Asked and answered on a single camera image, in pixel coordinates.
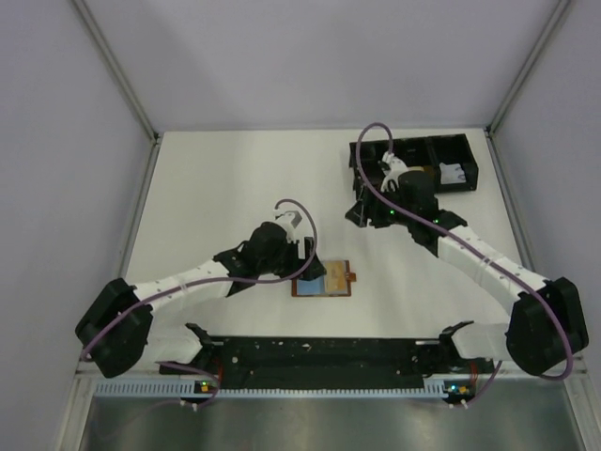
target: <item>purple cable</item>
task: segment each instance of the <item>purple cable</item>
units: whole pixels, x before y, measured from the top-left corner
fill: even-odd
[[[210,404],[212,404],[213,402],[215,402],[215,397],[217,396],[217,393],[219,392],[220,384],[219,384],[219,380],[214,375],[207,373],[207,371],[203,371],[202,369],[194,368],[192,366],[172,364],[171,362],[158,362],[158,363],[160,365],[167,366],[169,368],[178,369],[181,371],[188,371],[190,373],[195,373],[200,376],[204,376],[204,377],[211,379],[216,384],[216,390],[212,393],[212,395],[210,396],[209,399],[204,401],[202,404],[198,404],[198,409],[204,409],[205,407],[207,407]],[[94,433],[103,442],[108,442],[108,441],[112,440],[114,437],[116,437],[119,433],[121,433],[121,431],[123,429],[125,429],[129,425],[131,425],[131,423],[138,420],[139,418],[142,418],[144,415],[154,411],[155,409],[158,409],[159,407],[162,407],[162,406],[171,406],[171,405],[176,405],[176,404],[180,404],[180,403],[181,403],[181,401],[179,401],[178,399],[165,399],[163,401],[155,402],[154,404],[146,407],[145,409],[138,412],[136,415],[134,415],[131,418],[129,418],[128,420],[126,420],[121,426],[119,426],[117,429],[115,429],[114,431],[112,431],[109,434],[102,434],[98,428],[98,421],[94,421]]]
[[[241,282],[244,284],[250,283],[250,284],[258,284],[258,285],[271,285],[271,284],[279,284],[281,282],[285,282],[286,280],[292,280],[292,279],[300,276],[307,268],[309,268],[309,265],[311,264],[311,262],[313,261],[313,259],[316,256],[317,227],[316,227],[315,221],[313,220],[313,217],[311,216],[311,213],[309,213],[309,211],[300,202],[298,202],[294,199],[281,199],[275,204],[275,208],[277,209],[278,207],[280,207],[280,205],[282,205],[284,203],[294,204],[299,209],[301,209],[302,212],[304,213],[304,215],[306,216],[306,218],[309,220],[309,224],[311,225],[311,228],[313,230],[314,242],[313,242],[313,248],[311,249],[311,254],[309,255],[309,258],[307,258],[307,261],[304,262],[304,264],[300,267],[300,269],[298,271],[293,272],[292,274],[287,275],[286,277],[282,277],[281,279],[270,279],[270,280],[255,280],[255,279],[246,279],[243,277],[213,277],[211,279],[199,279],[199,280],[194,280],[194,281],[186,284],[186,288],[198,287],[200,285],[212,284],[214,282]],[[135,303],[131,307],[125,309],[120,315],[115,317],[115,319],[113,319],[111,322],[109,322],[100,332],[98,332],[98,334],[94,338],[92,338],[90,340],[90,342],[87,344],[87,346],[84,348],[84,350],[82,350],[82,353],[80,354],[80,360],[83,360],[84,362],[91,362],[92,359],[87,357],[88,354],[90,353],[90,351],[92,351],[92,349],[98,344],[98,342],[101,341],[110,331],[112,331],[113,328],[115,328],[115,326],[119,322],[121,322],[133,310],[135,310],[136,308],[139,308],[143,305],[146,305],[147,303],[156,301],[157,299],[164,298],[165,296],[169,296],[170,294],[177,293],[181,290],[182,290],[182,287],[169,288],[160,293],[153,294],[152,296],[148,296],[147,298],[143,299],[139,303]]]
[[[405,210],[405,209],[399,207],[398,205],[394,204],[393,202],[388,200],[386,197],[384,197],[382,194],[380,194],[378,192],[378,190],[374,187],[374,185],[371,184],[371,182],[367,178],[367,175],[365,174],[365,171],[363,170],[363,166],[361,163],[361,142],[362,142],[365,134],[367,132],[369,132],[371,129],[373,129],[374,127],[381,127],[388,134],[388,152],[394,153],[393,133],[391,132],[391,129],[388,128],[388,126],[386,126],[385,124],[383,124],[381,122],[373,122],[362,130],[362,132],[359,134],[359,138],[357,139],[357,146],[356,146],[356,150],[355,150],[355,160],[357,162],[357,169],[359,170],[359,174],[361,175],[361,177],[363,179],[363,183],[365,184],[367,189],[369,191],[371,191],[372,194],[378,200],[383,202],[389,208],[391,208],[395,211],[398,211],[399,213],[407,216],[408,218],[412,219],[413,221],[417,221],[418,223],[423,224],[424,226],[430,227],[433,230],[436,230],[437,232],[439,232],[441,235],[443,235],[445,237],[449,237],[452,240],[458,242],[459,244],[464,246],[466,249],[468,249],[472,254],[474,254],[475,256],[480,258],[486,264],[490,265],[492,268],[494,268],[495,270],[497,270],[498,272],[503,274],[505,277],[507,277],[511,281],[515,282],[516,284],[518,284],[519,286],[524,288],[530,295],[532,295],[534,297],[534,299],[536,299],[536,301],[538,301],[545,309],[545,312],[547,313],[549,319],[553,323],[553,326],[555,326],[555,329],[557,330],[557,333],[560,336],[560,339],[562,341],[563,348],[565,349],[565,369],[563,370],[563,373],[559,376],[541,375],[540,377],[547,381],[563,381],[564,379],[566,379],[572,373],[572,369],[574,367],[574,356],[572,355],[572,348],[570,347],[570,342],[567,338],[567,335],[565,334],[565,331],[563,330],[562,325],[560,324],[560,321],[557,319],[557,317],[555,316],[555,313],[553,313],[553,310],[551,309],[551,307],[548,306],[547,302],[543,299],[543,297],[540,294],[538,294],[532,287],[530,287],[528,284],[523,282],[519,277],[515,276],[512,272],[505,270],[501,265],[497,264],[496,262],[490,260],[487,256],[482,254],[480,251],[478,251],[475,247],[473,247],[467,241],[462,240],[461,238],[457,237],[456,234],[450,232],[449,230],[446,230],[445,228],[442,228],[439,225],[431,223],[430,221],[425,220],[421,216],[418,216],[417,214],[414,214],[411,211],[408,211],[408,210]],[[499,372],[500,368],[501,368],[501,362],[498,363],[497,367],[495,368],[495,371],[492,373],[490,379],[488,379],[485,386],[481,389],[480,393],[482,393],[485,389],[488,388],[490,383],[492,383],[492,381],[494,380],[494,377]]]

